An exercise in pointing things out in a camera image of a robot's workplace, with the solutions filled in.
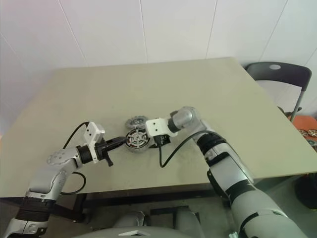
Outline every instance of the metal gear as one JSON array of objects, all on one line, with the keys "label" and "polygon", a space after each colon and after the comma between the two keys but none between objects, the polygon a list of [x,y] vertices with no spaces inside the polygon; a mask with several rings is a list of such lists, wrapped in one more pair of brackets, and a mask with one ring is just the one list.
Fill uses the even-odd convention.
[{"label": "metal gear", "polygon": [[125,126],[128,129],[145,128],[145,122],[148,120],[145,116],[136,116],[126,121]]},{"label": "metal gear", "polygon": [[135,128],[126,135],[125,143],[128,150],[132,152],[143,152],[149,147],[150,138],[145,129]]},{"label": "metal gear", "polygon": [[317,130],[315,129],[308,130],[308,135],[310,135],[311,137],[317,137]]},{"label": "metal gear", "polygon": [[308,136],[307,131],[301,130],[301,129],[299,129],[298,131],[302,134],[303,137],[307,137]]}]

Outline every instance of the table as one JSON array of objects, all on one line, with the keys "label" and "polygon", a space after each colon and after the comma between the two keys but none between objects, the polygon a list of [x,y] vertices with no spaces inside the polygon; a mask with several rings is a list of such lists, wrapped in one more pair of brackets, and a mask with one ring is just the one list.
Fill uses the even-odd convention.
[{"label": "table", "polygon": [[[133,116],[167,117],[185,105],[227,139],[254,178],[317,171],[315,151],[234,58],[68,68],[55,73],[2,138],[0,197],[23,196],[35,170],[83,121],[102,124],[110,139],[125,135]],[[163,157],[187,136],[172,138]],[[112,167],[101,161],[80,169],[87,177],[82,193],[209,182],[194,142],[164,169],[157,149],[136,154],[120,147],[109,155]],[[64,191],[81,182],[71,176]]]}]

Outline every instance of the floor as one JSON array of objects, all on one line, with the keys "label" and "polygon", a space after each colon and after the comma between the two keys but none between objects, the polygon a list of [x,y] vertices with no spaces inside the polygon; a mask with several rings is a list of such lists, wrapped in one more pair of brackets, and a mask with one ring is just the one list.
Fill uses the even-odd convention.
[{"label": "floor", "polygon": [[[295,221],[302,231],[309,237],[317,234],[317,212],[303,206],[295,197],[293,184],[289,183],[278,189],[271,190],[270,196]],[[65,197],[59,201],[64,206],[72,205],[73,197]],[[132,210],[142,210],[145,213],[151,209],[175,206],[189,206],[192,211],[198,212],[201,225],[206,237],[227,238],[234,231],[231,212],[218,197],[195,198],[169,202],[142,203],[132,205],[120,205],[100,207],[92,211],[91,221],[87,224],[73,223],[58,217],[50,217],[49,228],[44,238],[70,238],[94,230],[111,227],[122,214]],[[2,236],[9,219],[17,209],[7,204],[0,204],[0,236]],[[172,215],[151,216],[152,226],[172,227]]]}]

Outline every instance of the white tiled wall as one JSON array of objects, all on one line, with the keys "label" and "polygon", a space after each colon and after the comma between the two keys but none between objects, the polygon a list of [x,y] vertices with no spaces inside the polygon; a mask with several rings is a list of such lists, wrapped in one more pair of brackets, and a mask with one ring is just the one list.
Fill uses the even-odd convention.
[{"label": "white tiled wall", "polygon": [[1,134],[56,68],[225,56],[306,65],[317,113],[315,0],[0,1]]}]

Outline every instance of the chair backrest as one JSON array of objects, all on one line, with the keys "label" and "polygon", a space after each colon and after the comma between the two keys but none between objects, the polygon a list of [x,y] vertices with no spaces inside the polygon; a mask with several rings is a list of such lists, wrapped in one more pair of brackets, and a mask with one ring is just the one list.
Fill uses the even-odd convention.
[{"label": "chair backrest", "polygon": [[270,80],[289,83],[302,88],[305,92],[312,76],[309,68],[290,63],[259,62],[246,67],[248,74],[255,80]]}]

